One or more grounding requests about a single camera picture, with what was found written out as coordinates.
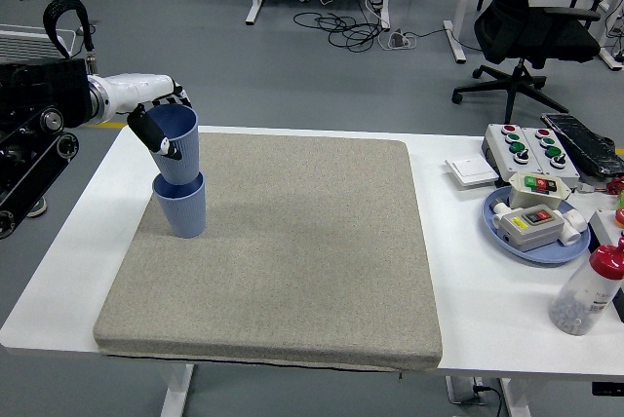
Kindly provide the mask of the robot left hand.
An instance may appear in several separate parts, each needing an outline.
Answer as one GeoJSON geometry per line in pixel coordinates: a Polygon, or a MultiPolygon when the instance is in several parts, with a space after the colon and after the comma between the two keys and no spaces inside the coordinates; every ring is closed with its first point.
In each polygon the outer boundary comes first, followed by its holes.
{"type": "Polygon", "coordinates": [[[94,116],[92,124],[108,122],[116,114],[126,114],[136,137],[152,152],[179,161],[178,145],[150,118],[144,105],[160,108],[166,104],[191,106],[184,88],[167,75],[124,73],[88,76],[94,116]]]}

